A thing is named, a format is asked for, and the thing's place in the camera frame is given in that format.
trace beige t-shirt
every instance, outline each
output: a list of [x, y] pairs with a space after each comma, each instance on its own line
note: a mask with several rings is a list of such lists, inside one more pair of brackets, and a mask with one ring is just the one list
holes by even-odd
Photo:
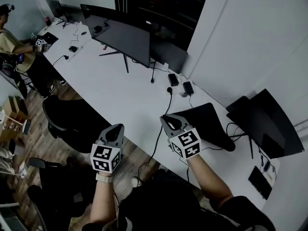
[[[12, 55], [13, 51], [18, 49], [19, 47], [25, 46], [22, 42], [20, 42], [17, 38], [14, 37], [10, 31], [3, 29], [0, 30], [0, 52]], [[35, 60], [35, 53], [25, 53], [24, 54], [24, 62], [22, 64], [17, 65], [17, 70], [20, 73], [26, 72]]]

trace black pants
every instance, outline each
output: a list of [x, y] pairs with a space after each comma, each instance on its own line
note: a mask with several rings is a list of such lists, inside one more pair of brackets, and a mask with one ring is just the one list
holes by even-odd
[[64, 80], [44, 55], [37, 55], [26, 73], [30, 77], [33, 86], [43, 97], [47, 97], [50, 94], [48, 82], [55, 79]]

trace table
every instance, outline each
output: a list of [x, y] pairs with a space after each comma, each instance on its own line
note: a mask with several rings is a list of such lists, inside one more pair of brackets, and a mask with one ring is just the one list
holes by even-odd
[[[83, 46], [75, 54], [68, 51], [70, 41], [76, 36], [73, 33], [80, 26], [78, 35], [83, 31], [88, 33], [79, 36], [79, 42], [72, 42], [74, 46]], [[99, 57], [99, 54], [112, 52], [109, 47], [103, 50], [103, 45], [90, 39], [90, 33], [84, 25], [61, 25], [53, 23], [48, 29], [43, 29], [41, 34], [49, 31], [59, 40], [45, 53], [46, 58], [54, 63], [60, 56], [68, 55], [69, 60], [62, 58], [55, 64], [55, 69], [64, 79], [109, 123], [122, 123], [125, 126], [125, 136], [152, 155], [155, 142], [161, 127], [159, 117], [168, 107], [170, 94], [167, 93], [168, 72], [158, 69], [154, 72], [154, 84], [151, 84], [152, 69], [147, 69], [140, 64], [128, 59], [129, 74], [126, 72], [123, 56], [121, 54]], [[179, 76], [180, 82], [185, 77]], [[196, 107], [205, 103], [212, 103], [220, 122], [225, 129], [231, 121], [226, 117], [226, 109], [210, 97], [204, 90], [193, 85], [194, 94], [191, 104]], [[179, 112], [190, 108], [189, 97], [183, 98], [178, 93], [183, 92], [181, 86], [174, 89], [169, 113]], [[258, 148], [253, 144], [254, 159], [251, 158], [250, 145], [247, 137], [240, 138], [236, 143], [234, 152], [203, 150], [200, 155], [209, 166], [227, 183], [232, 193], [248, 197], [259, 209], [265, 204], [265, 199], [256, 191], [248, 181], [254, 166], [261, 164]], [[216, 146], [202, 141], [202, 148]], [[187, 179], [187, 165], [180, 161], [179, 156], [168, 147], [167, 136], [163, 131], [154, 155], [154, 159], [169, 168], [185, 180]], [[279, 170], [279, 161], [273, 159], [272, 164]], [[268, 179], [273, 185], [274, 172], [269, 170]], [[190, 183], [199, 187], [192, 172], [189, 171]]]

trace computer monitor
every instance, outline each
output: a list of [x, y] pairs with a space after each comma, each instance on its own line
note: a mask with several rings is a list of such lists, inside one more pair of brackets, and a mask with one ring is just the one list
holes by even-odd
[[91, 36], [145, 67], [150, 67], [150, 25], [112, 9], [81, 4]]
[[46, 2], [54, 17], [57, 17], [65, 22], [69, 22], [58, 0], [46, 0]]
[[82, 22], [82, 24], [85, 24], [85, 17], [83, 16], [81, 8], [66, 4], [62, 4], [61, 6], [64, 14], [69, 21], [75, 21], [77, 23]]
[[292, 123], [264, 89], [252, 99], [241, 97], [227, 107], [227, 117], [269, 156], [278, 158], [304, 151]]

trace wristwatch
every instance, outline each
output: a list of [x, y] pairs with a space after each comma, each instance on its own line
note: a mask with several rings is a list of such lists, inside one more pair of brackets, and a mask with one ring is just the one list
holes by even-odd
[[104, 176], [96, 173], [96, 180], [105, 182], [105, 183], [112, 183], [114, 182], [114, 178], [112, 176]]

